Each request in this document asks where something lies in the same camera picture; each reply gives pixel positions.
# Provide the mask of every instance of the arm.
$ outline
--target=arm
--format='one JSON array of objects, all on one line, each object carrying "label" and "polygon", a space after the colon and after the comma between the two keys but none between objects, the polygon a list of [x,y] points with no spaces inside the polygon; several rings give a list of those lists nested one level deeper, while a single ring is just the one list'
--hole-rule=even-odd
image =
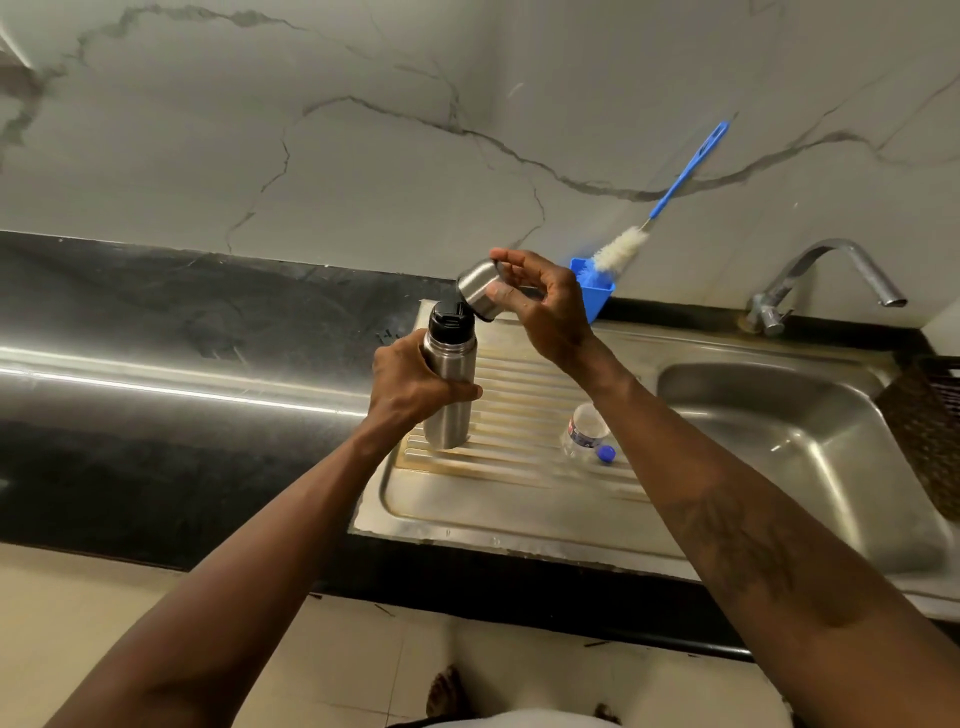
[{"label": "arm", "polygon": [[423,335],[377,350],[363,423],[131,627],[49,728],[233,722],[380,461],[440,407],[480,396],[430,372]]},{"label": "arm", "polygon": [[570,271],[496,249],[514,285],[488,294],[583,387],[644,490],[756,661],[815,725],[946,725],[957,649],[793,499],[647,392],[591,332]]}]

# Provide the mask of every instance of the kitchen sink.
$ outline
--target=kitchen sink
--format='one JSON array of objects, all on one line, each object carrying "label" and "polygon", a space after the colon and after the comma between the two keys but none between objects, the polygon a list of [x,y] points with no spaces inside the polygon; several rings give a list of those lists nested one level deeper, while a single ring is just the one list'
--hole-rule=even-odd
[{"label": "kitchen sink", "polygon": [[943,527],[863,392],[761,364],[676,364],[658,394],[879,569],[940,566]]},{"label": "kitchen sink", "polygon": [[[423,302],[424,326],[433,302]],[[638,325],[594,330],[651,391],[769,477],[888,574],[945,567],[951,531],[872,397],[885,353]],[[583,391],[542,359],[516,318],[478,324],[468,441],[436,451],[416,428],[380,464],[352,528],[696,579],[622,455],[567,460],[561,435]]]}]

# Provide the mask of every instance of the floor tile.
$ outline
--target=floor tile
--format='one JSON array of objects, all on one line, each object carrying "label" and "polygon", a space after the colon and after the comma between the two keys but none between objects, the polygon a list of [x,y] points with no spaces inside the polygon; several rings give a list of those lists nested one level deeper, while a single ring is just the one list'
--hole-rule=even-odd
[{"label": "floor tile", "polygon": [[252,692],[234,728],[384,728],[382,713],[326,705],[293,695]]},{"label": "floor tile", "polygon": [[273,693],[386,714],[405,627],[369,602],[309,597],[260,681]]},{"label": "floor tile", "polygon": [[42,725],[177,578],[0,545],[0,726]]},{"label": "floor tile", "polygon": [[628,726],[789,725],[756,666],[596,642],[455,619],[411,624],[390,713],[423,717],[430,682],[453,663],[486,716],[533,707],[589,714],[603,702]]}]

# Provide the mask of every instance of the chrome tap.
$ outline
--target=chrome tap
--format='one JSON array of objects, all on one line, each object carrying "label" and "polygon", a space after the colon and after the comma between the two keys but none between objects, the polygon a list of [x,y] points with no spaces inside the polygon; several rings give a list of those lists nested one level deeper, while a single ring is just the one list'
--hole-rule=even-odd
[{"label": "chrome tap", "polygon": [[814,243],[796,258],[791,260],[773,282],[748,301],[747,313],[740,317],[740,327],[750,333],[776,336],[783,331],[783,319],[790,315],[777,309],[786,295],[793,290],[800,277],[806,273],[821,255],[827,251],[846,251],[853,265],[874,289],[878,302],[882,306],[903,308],[906,298],[898,287],[879,269],[867,252],[852,240],[833,237]]}]

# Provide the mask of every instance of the stainless steel thermos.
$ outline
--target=stainless steel thermos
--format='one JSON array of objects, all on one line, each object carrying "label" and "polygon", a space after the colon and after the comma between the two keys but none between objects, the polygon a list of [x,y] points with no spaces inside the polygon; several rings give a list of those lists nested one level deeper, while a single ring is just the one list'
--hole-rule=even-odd
[{"label": "stainless steel thermos", "polygon": [[[477,339],[473,311],[462,301],[440,301],[430,312],[423,358],[444,379],[473,382]],[[456,448],[467,441],[472,402],[448,404],[423,423],[426,441],[436,449]]]}]

